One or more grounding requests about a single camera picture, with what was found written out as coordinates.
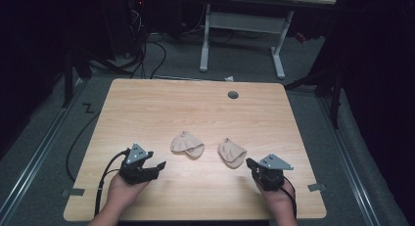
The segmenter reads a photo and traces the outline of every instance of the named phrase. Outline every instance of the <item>tape mark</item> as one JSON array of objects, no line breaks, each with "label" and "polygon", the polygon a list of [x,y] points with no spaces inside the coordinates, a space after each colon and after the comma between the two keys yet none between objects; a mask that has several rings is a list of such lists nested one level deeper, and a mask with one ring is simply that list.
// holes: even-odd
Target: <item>tape mark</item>
[{"label": "tape mark", "polygon": [[91,103],[82,103],[82,106],[86,106],[85,113],[94,113],[94,111],[90,111],[91,105]]}]

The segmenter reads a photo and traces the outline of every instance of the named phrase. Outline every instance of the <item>metal frame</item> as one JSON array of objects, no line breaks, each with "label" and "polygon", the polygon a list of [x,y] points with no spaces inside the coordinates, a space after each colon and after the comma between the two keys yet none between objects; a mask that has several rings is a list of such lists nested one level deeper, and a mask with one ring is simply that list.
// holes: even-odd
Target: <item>metal frame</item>
[{"label": "metal frame", "polygon": [[75,98],[85,88],[86,82],[79,79],[76,82],[76,85],[79,88],[77,88],[74,97],[69,101],[65,108],[61,108],[30,162],[19,177],[15,187],[9,194],[9,197],[3,202],[0,208],[0,225],[7,225],[12,219],[12,216],[23,199],[28,187],[48,156],[49,151],[52,149],[53,141],[62,127],[65,118],[67,117],[73,102],[75,101]]},{"label": "metal frame", "polygon": [[247,30],[256,32],[266,32],[278,34],[278,40],[275,47],[271,47],[271,56],[274,61],[275,71],[279,79],[285,78],[284,69],[281,63],[280,51],[290,27],[294,11],[290,11],[284,19],[267,18],[260,16],[238,15],[229,13],[216,13],[210,10],[210,4],[207,4],[205,19],[205,37],[202,46],[200,71],[208,71],[208,36],[211,27],[228,28],[237,30]]},{"label": "metal frame", "polygon": [[340,131],[330,120],[330,109],[327,101],[324,98],[317,98],[320,109],[325,114],[327,125],[330,127],[332,134],[337,142],[337,150],[339,152],[340,160],[345,169],[350,188],[353,190],[354,196],[356,197],[357,204],[360,207],[363,218],[366,221],[366,225],[377,226],[381,225],[376,215],[375,209],[372,206],[369,195],[364,187],[359,174],[354,167],[353,161],[348,154],[345,142],[342,139]]}]

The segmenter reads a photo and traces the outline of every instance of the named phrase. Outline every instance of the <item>dark background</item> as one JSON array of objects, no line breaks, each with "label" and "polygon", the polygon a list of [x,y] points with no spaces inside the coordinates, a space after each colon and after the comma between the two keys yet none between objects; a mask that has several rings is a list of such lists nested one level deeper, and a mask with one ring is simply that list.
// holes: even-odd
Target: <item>dark background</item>
[{"label": "dark background", "polygon": [[[24,129],[31,113],[52,91],[73,43],[85,44],[106,59],[131,52],[132,37],[122,29],[131,19],[125,14],[128,0],[113,4],[108,0],[78,1],[0,0],[1,157]],[[338,1],[341,7],[370,9],[363,15],[339,15],[336,22],[333,15],[299,10],[290,34],[327,37],[311,73],[326,67],[341,69],[343,87],[362,137],[396,202],[409,223],[414,224],[410,210],[415,208],[415,195],[410,179],[414,176],[415,158],[415,0]],[[181,22],[195,23],[199,16],[195,13],[199,14],[203,7],[181,2],[159,4],[157,0],[146,1],[150,7],[145,20],[150,27],[177,38],[183,30]],[[77,14],[79,10],[85,15]],[[111,22],[119,20],[119,16],[123,16],[121,23]],[[119,37],[116,33],[123,31],[121,36],[125,38],[115,41],[115,36]],[[339,54],[343,54],[343,60],[333,63]],[[327,80],[332,78],[321,78],[315,84]]]}]

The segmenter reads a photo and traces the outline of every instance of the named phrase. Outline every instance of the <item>gray carpet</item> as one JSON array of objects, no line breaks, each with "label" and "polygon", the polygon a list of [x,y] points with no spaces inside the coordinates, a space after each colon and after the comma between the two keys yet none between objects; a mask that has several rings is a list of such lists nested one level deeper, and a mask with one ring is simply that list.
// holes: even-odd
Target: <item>gray carpet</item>
[{"label": "gray carpet", "polygon": [[[283,46],[281,58],[287,77],[284,81],[276,78],[274,66],[269,56],[269,46],[273,35],[255,40],[234,37],[227,43],[226,36],[215,36],[211,43],[209,69],[199,72],[201,40],[184,39],[177,41],[166,37],[160,44],[166,50],[165,62],[157,71],[155,78],[183,77],[205,80],[223,80],[234,76],[235,81],[280,82],[290,83],[305,76],[311,67],[324,39],[310,40],[300,44],[296,39],[288,38]],[[162,49],[155,44],[147,44],[147,56],[144,69],[147,76],[162,60]],[[105,97],[114,78],[119,77],[107,71],[95,70],[91,80],[84,82],[84,89],[73,102],[63,126],[58,131],[52,147],[21,203],[17,207],[10,225],[85,225],[85,222],[66,222],[63,212],[67,199],[62,198],[62,191],[70,189],[72,182],[65,170],[65,160],[70,145],[85,124],[103,106]],[[0,178],[2,179],[0,202],[3,203],[16,184],[30,157],[45,136],[54,117],[60,112],[63,103],[63,81],[55,87],[53,94],[33,114],[30,124],[24,130],[12,150],[1,160]],[[309,155],[314,174],[319,183],[324,183],[327,190],[321,194],[327,208],[327,216],[318,220],[299,220],[299,225],[366,225],[346,177],[340,160],[337,141],[322,111],[319,99],[303,87],[301,90],[289,91],[289,100],[293,108],[301,137]],[[369,195],[379,212],[381,225],[407,225],[404,217],[392,199],[376,164],[359,136],[352,114],[346,105],[340,110],[340,132],[356,168],[362,175],[364,184],[370,190]],[[86,106],[91,104],[86,113]],[[92,135],[93,122],[73,147],[69,159],[71,173],[76,175],[83,155]]]}]

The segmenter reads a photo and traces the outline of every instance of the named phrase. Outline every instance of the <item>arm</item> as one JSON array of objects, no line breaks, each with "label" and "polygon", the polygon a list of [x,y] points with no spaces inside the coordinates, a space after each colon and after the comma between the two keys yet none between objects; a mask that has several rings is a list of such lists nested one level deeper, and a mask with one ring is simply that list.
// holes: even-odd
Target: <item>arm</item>
[{"label": "arm", "polygon": [[111,180],[108,191],[107,202],[91,222],[89,226],[113,226],[119,221],[122,213],[134,204],[137,196],[146,188],[150,182],[136,185],[127,184],[119,174]]},{"label": "arm", "polygon": [[[283,188],[293,196],[293,186],[284,180]],[[293,212],[293,204],[290,198],[281,190],[278,191],[264,191],[256,182],[256,186],[264,197],[268,209],[274,216],[277,225],[279,226],[297,226],[297,221]]]}]

